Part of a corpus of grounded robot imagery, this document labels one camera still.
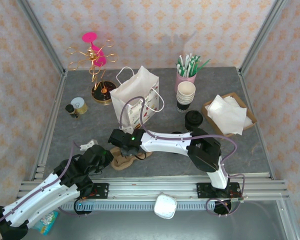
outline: cardboard box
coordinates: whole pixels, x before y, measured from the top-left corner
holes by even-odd
[[[228,97],[228,96],[233,97],[233,98],[236,100],[236,102],[239,104],[239,106],[240,106],[241,108],[246,108],[246,115],[247,115],[248,118],[250,118],[251,121],[252,121],[252,124],[249,125],[249,126],[247,126],[247,127],[245,127],[243,130],[247,130],[247,129],[253,127],[253,126],[256,124],[257,119],[256,119],[256,117],[253,115],[253,113],[249,110],[249,108],[247,108],[247,106],[245,105],[245,103],[240,99],[240,97],[239,97],[235,92],[232,92],[232,93],[223,95],[222,98],[224,99],[224,98],[226,98],[226,97]],[[229,133],[229,134],[224,135],[224,134],[222,133],[222,131],[219,129],[219,127],[215,124],[215,122],[214,122],[210,117],[208,117],[208,111],[207,111],[207,109],[205,108],[205,106],[210,105],[212,102],[213,102],[213,100],[208,101],[208,102],[206,102],[205,104],[203,104],[203,106],[202,106],[202,108],[201,108],[202,114],[204,115],[204,117],[207,119],[207,121],[210,123],[210,125],[213,127],[213,129],[215,130],[215,132],[216,132],[217,134],[222,135],[222,136],[226,136],[226,137],[231,137],[232,135],[234,135],[233,133]]]

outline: patterned wall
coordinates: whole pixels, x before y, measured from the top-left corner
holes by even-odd
[[[17,1],[1,0],[0,205],[30,176],[59,77]]]
[[[278,179],[300,225],[300,0],[291,0],[245,76]]]
[[[182,53],[212,59],[209,66],[240,67],[275,0],[29,0],[66,68],[88,48],[81,37],[96,32],[97,46],[119,60],[106,67],[174,67]]]

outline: bag handle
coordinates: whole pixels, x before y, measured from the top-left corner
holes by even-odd
[[[153,89],[153,91],[155,91],[156,92],[156,94],[158,94],[158,96],[159,96],[159,98],[161,99],[161,101],[162,101],[162,108],[160,109],[160,110],[154,110],[154,109],[152,109],[151,107],[149,107],[147,104],[146,104],[146,102],[144,102],[144,105],[147,107],[147,108],[149,108],[149,109],[151,109],[153,112],[155,112],[155,113],[158,113],[158,112],[161,112],[162,111],[162,109],[164,109],[164,107],[165,107],[165,101],[164,101],[164,99],[162,98],[162,96],[160,96],[160,94],[152,87],[152,89]]]
[[[120,72],[115,76],[116,80],[119,82],[120,85],[122,85],[122,83],[119,81],[118,76],[119,76],[119,74],[122,72],[122,70],[125,69],[125,68],[130,69],[130,70],[132,71],[133,76],[135,75],[135,72],[133,71],[133,69],[132,69],[131,67],[129,67],[129,66],[124,66],[124,67],[120,70]]]

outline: white tissue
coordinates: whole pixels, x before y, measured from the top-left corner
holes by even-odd
[[[224,135],[242,135],[247,117],[247,109],[240,107],[233,97],[232,99],[223,99],[217,95],[212,103],[206,106],[208,117],[214,121]]]

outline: pink cup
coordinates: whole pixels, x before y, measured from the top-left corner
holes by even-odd
[[[182,82],[188,81],[188,82],[191,82],[194,84],[195,80],[196,80],[196,76],[197,76],[197,74],[192,77],[184,77],[184,76],[180,76],[179,73],[177,72],[176,79],[175,79],[175,85],[174,85],[175,93],[177,93],[177,91],[178,91],[178,85]]]

